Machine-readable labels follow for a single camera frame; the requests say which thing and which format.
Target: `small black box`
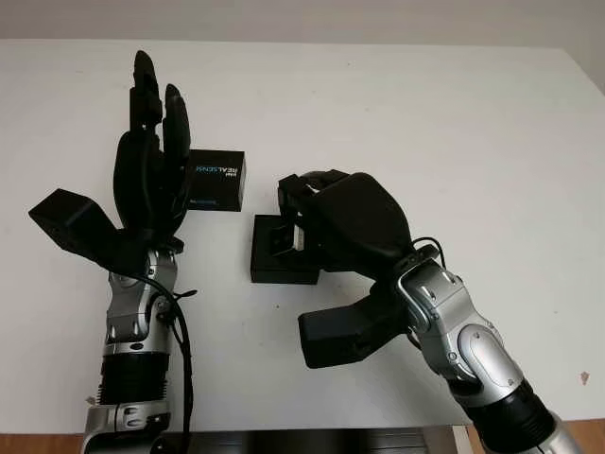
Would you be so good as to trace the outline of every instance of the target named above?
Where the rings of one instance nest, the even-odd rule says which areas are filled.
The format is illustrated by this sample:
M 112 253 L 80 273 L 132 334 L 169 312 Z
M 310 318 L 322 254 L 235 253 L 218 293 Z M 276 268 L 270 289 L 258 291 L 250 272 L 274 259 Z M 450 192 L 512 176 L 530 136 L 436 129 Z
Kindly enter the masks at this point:
M 189 192 L 189 209 L 242 211 L 246 161 L 243 151 L 192 149 L 189 165 L 195 176 Z
M 271 231 L 284 224 L 281 216 L 256 215 L 252 234 L 250 261 L 251 280 L 258 284 L 306 284 L 315 285 L 320 277 L 317 265 L 303 260 L 286 267 L 279 258 L 269 252 Z

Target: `black cable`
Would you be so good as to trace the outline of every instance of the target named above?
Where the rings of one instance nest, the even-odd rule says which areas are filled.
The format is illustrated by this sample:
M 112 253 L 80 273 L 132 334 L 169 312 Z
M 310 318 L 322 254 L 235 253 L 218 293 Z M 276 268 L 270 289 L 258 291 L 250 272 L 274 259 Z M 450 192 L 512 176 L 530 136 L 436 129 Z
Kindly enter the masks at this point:
M 185 316 L 179 306 L 180 298 L 186 298 L 195 295 L 197 290 L 188 290 L 185 293 L 171 293 L 166 287 L 153 279 L 143 275 L 127 275 L 132 279 L 137 279 L 158 290 L 162 296 L 170 303 L 171 315 L 174 319 L 170 322 L 172 333 L 179 345 L 182 354 L 183 371 L 183 416 L 182 416 L 182 438 L 179 452 L 186 454 L 191 441 L 191 413 L 193 411 L 193 365 L 191 362 L 191 341 L 189 340 L 189 330 Z M 174 322 L 178 322 L 181 335 L 179 336 Z
M 420 243 L 421 241 L 430 241 L 435 246 L 437 246 L 437 250 L 439 251 L 439 256 L 441 257 L 441 266 L 445 270 L 447 270 L 447 268 L 445 267 L 445 255 L 443 255 L 443 248 L 441 247 L 441 244 L 439 243 L 439 241 L 436 238 L 434 238 L 433 236 L 421 236 L 420 238 L 416 238 L 415 240 L 412 241 L 412 246 L 414 246 L 416 243 Z

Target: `white tabletop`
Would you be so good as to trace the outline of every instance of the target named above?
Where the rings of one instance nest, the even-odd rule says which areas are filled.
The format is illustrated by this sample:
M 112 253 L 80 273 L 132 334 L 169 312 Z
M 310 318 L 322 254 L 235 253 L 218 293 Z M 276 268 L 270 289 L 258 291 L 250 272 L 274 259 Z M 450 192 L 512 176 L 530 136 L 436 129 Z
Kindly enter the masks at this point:
M 196 148 L 243 149 L 242 213 L 190 212 L 177 289 L 193 428 L 466 421 L 404 337 L 357 364 L 305 367 L 297 317 L 369 282 L 250 282 L 252 218 L 293 172 L 371 173 L 414 236 L 436 236 L 477 308 L 564 419 L 605 416 L 605 98 L 562 51 L 401 45 L 0 42 L 0 431 L 79 432 L 101 364 L 107 274 L 26 215 L 60 186 L 117 224 L 112 169 L 138 48 L 185 97 Z M 169 396 L 181 423 L 182 373 Z M 582 385 L 580 374 L 590 374 Z

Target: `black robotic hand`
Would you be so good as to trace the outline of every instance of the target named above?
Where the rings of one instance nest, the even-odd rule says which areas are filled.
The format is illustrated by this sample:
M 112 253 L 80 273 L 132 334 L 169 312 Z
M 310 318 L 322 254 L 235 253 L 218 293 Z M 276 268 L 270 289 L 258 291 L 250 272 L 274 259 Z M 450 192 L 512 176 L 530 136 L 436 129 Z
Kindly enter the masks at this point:
M 345 307 L 302 314 L 302 351 L 311 368 L 360 361 L 408 331 L 395 295 L 405 268 L 438 255 L 416 251 L 406 216 L 370 175 L 337 170 L 279 181 L 281 215 L 257 216 L 253 282 L 317 283 L 319 270 L 354 271 L 373 279 L 370 295 Z
M 168 84 L 165 118 L 153 62 L 138 51 L 130 89 L 130 130 L 120 139 L 113 196 L 123 228 L 116 229 L 91 199 L 57 189 L 32 210 L 33 220 L 64 250 L 124 275 L 145 269 L 149 249 L 182 252 L 173 235 L 187 210 L 192 172 L 189 122 L 179 90 Z M 163 122 L 164 151 L 155 128 Z

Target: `white wall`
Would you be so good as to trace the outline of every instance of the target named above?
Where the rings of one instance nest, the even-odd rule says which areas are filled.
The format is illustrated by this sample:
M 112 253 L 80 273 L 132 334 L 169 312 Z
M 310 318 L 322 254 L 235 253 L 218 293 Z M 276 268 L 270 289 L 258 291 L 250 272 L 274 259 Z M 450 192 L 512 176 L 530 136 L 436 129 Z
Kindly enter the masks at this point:
M 0 38 L 562 47 L 605 90 L 605 0 L 0 2 Z

